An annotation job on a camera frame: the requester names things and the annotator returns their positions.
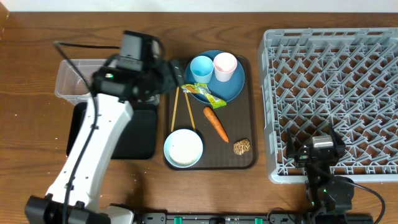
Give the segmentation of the orange carrot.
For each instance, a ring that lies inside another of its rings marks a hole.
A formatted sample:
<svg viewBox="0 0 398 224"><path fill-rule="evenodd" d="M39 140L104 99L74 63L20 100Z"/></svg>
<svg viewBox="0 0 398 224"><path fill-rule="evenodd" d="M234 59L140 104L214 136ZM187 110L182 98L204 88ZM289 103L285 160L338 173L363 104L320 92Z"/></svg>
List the orange carrot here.
<svg viewBox="0 0 398 224"><path fill-rule="evenodd" d="M203 113L208 121L213 125L222 140L225 142L229 142L229 137L214 111L210 107L205 107L203 109Z"/></svg>

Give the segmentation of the light blue cup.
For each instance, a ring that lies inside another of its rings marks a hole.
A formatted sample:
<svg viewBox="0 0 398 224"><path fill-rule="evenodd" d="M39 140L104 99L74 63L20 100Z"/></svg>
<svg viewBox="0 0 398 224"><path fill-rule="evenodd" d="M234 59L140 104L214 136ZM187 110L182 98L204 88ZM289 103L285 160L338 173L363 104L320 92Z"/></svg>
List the light blue cup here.
<svg viewBox="0 0 398 224"><path fill-rule="evenodd" d="M207 56L197 56L190 62L190 71L196 83L209 83L213 70L213 61Z"/></svg>

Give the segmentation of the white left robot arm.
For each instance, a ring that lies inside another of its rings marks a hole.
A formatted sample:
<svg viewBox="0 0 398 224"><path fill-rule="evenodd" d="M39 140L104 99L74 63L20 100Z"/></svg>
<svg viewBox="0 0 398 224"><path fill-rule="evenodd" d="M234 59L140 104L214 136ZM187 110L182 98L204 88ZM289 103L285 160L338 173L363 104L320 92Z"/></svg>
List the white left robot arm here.
<svg viewBox="0 0 398 224"><path fill-rule="evenodd" d="M116 57L91 76L91 98L82 126L62 171L45 197L31 196L25 206L30 223L133 223L134 211L122 205L98 207L106 169L120 136L132 120L129 100L164 94L185 82L178 60L154 67L123 63Z"/></svg>

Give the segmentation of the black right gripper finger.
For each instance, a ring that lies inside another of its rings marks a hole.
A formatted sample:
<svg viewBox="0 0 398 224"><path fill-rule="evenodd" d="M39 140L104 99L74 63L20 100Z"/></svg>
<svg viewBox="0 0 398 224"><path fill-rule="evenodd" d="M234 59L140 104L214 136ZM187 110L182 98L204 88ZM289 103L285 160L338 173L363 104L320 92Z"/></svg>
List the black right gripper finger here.
<svg viewBox="0 0 398 224"><path fill-rule="evenodd" d="M340 136L336 133L336 131L333 128L332 124L329 124L329 135L332 138L333 144L335 145L342 145L342 139Z"/></svg>
<svg viewBox="0 0 398 224"><path fill-rule="evenodd" d="M294 144L293 144L293 138L290 133L290 129L287 129L287 136L288 136L288 140L287 140L287 145L286 145L286 156L287 157L295 157L295 148L294 148Z"/></svg>

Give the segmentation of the green snack wrapper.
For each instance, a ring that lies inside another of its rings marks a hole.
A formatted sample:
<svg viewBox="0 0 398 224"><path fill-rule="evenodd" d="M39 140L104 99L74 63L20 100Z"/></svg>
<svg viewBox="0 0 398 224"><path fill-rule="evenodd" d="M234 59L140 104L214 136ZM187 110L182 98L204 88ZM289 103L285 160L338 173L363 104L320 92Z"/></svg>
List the green snack wrapper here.
<svg viewBox="0 0 398 224"><path fill-rule="evenodd" d="M213 96L205 83L185 84L181 86L185 93L192 93L203 95L206 102L209 103L213 109L226 106L226 102L216 96Z"/></svg>

